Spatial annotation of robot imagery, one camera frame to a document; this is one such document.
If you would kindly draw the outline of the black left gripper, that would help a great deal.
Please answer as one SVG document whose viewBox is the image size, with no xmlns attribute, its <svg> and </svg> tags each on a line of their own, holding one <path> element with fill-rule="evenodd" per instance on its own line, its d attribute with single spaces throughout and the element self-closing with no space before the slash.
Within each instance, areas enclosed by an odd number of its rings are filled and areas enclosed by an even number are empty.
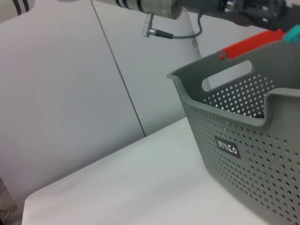
<svg viewBox="0 0 300 225">
<path fill-rule="evenodd" d="M 300 11 L 300 3 L 286 0 L 177 0 L 189 12 L 233 22 L 240 26 L 257 26 L 268 18 L 267 12 Z"/>
</svg>

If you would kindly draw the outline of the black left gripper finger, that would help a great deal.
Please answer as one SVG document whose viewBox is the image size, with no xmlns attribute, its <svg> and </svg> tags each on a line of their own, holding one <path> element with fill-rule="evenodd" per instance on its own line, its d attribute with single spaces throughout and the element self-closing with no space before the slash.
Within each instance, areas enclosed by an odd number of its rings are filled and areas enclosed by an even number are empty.
<svg viewBox="0 0 300 225">
<path fill-rule="evenodd" d="M 272 16 L 266 18 L 267 21 L 262 21 L 262 28 L 267 30 L 276 31 L 278 29 L 283 32 L 287 32 L 293 26 L 300 23 L 300 12 L 299 11 L 288 11 L 284 15 Z"/>
</svg>

